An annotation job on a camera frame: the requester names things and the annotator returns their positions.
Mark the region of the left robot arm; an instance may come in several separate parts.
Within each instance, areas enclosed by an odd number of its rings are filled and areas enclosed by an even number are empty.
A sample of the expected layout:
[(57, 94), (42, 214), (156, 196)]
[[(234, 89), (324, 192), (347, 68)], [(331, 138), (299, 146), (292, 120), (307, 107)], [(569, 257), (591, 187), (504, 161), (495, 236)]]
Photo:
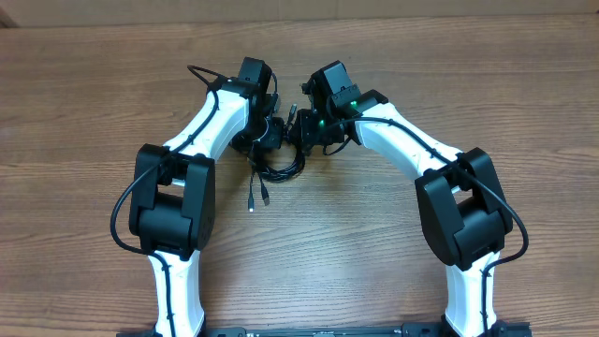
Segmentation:
[(130, 232), (153, 267), (158, 318), (150, 336), (200, 336), (200, 253), (215, 220), (215, 163), (227, 146), (244, 154), (280, 148), (283, 122), (274, 117), (275, 75), (262, 60), (243, 59), (238, 76), (216, 75), (204, 106), (162, 146), (137, 154)]

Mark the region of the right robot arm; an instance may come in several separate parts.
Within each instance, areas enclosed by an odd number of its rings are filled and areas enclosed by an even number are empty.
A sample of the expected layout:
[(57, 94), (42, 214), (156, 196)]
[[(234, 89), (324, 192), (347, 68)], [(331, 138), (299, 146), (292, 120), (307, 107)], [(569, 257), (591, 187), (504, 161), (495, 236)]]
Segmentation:
[(413, 180), (422, 232), (446, 266), (443, 316), (454, 336), (499, 336), (493, 310), (493, 267), (513, 221), (497, 172), (479, 148), (463, 152), (427, 135), (376, 90), (361, 92), (335, 61), (301, 85), (310, 106), (291, 133), (307, 154), (315, 145), (354, 141), (389, 160)]

